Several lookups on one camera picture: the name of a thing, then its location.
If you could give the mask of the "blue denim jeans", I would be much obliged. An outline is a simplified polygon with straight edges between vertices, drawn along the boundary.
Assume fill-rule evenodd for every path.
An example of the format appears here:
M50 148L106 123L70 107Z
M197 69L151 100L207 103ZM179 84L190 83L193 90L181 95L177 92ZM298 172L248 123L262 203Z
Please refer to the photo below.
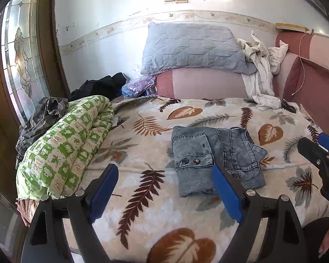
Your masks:
M171 147L181 198L217 193L211 175L214 166L227 170L246 189L266 185L260 162L267 151L245 128L175 126Z

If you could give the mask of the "black clothing pile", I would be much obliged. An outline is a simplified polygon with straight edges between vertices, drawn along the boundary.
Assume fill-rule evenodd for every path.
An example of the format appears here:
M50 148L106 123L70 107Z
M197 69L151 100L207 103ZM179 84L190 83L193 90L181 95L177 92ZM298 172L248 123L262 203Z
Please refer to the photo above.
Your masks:
M121 95L121 89L126 84L126 78L122 73L114 76L106 76L99 80L87 80L79 89L72 91L67 99L74 101L84 97L100 95L113 100Z

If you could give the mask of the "green white rolled quilt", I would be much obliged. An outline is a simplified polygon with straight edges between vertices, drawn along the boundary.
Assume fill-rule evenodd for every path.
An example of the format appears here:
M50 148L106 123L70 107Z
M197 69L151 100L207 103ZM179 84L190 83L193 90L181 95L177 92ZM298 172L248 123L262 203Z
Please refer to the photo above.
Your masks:
M67 113L28 150L16 174L18 199L72 195L113 124L107 97L95 95L69 103Z

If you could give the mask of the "small black object on bed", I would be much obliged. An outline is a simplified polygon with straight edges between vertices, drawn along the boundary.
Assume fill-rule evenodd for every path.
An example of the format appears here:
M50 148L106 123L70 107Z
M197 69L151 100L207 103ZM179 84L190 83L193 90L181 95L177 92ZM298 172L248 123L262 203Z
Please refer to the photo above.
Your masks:
M297 112L297 109L294 106L290 105L285 99L282 99L281 101L281 108L291 113Z

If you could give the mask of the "red pink headboard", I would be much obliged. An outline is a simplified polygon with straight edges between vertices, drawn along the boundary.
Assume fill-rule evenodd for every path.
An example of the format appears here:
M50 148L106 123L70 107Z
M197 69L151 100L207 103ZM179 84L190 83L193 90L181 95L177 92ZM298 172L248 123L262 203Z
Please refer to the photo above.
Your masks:
M273 77L277 97L302 105L329 136L329 38L281 32L275 45L289 44L279 74Z

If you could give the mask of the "white crumpled garment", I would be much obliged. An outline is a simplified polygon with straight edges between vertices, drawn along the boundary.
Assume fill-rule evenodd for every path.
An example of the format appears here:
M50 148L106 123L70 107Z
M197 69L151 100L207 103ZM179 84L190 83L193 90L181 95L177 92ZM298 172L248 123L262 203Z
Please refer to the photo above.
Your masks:
M251 38L252 42L240 38L236 40L245 60L254 64L257 69L253 74L242 74L245 91L248 98L257 103L257 109L279 109L281 100L275 96L273 77L280 72L289 44L280 41L279 46L268 48L255 34Z

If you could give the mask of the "camouflage garment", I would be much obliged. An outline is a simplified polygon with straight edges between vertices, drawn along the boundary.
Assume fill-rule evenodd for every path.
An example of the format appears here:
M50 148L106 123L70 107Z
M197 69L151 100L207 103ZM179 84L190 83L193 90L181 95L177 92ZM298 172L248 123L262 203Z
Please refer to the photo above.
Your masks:
M63 97L43 97L38 102L32 116L19 130L16 143L16 169L23 160L26 150L61 119L68 108L68 99Z

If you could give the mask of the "yellow book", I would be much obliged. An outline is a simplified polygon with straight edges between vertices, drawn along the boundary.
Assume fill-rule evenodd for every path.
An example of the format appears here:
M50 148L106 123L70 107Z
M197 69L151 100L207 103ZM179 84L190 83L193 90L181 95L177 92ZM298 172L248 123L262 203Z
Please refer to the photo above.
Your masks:
M289 23L276 23L275 24L277 30L286 30L286 31L293 31L293 32L302 32L312 34L313 29L307 28L304 26L299 26L296 24L289 24Z

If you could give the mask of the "pink bolster cushion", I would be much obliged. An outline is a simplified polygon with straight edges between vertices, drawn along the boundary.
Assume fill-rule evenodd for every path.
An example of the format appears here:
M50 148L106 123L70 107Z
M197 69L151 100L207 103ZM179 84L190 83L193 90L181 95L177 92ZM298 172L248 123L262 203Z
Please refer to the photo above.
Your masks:
M158 95L172 99L247 98L241 74L204 68L180 68L159 74Z

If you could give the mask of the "stained glass window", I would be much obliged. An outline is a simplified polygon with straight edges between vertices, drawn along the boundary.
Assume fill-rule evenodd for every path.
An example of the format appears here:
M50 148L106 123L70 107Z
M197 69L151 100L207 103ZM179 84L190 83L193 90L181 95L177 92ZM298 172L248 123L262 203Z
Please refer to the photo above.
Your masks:
M10 0L2 22L2 64L12 105L21 124L49 92L40 63L37 0Z

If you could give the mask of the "grey quilted pillow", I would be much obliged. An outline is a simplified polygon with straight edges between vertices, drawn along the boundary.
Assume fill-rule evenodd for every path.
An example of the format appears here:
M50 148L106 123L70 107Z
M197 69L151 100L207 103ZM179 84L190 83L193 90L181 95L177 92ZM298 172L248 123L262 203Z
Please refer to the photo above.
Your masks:
M246 61L230 29L196 23L150 23L143 50L141 75L179 68L208 68L251 75L256 66Z

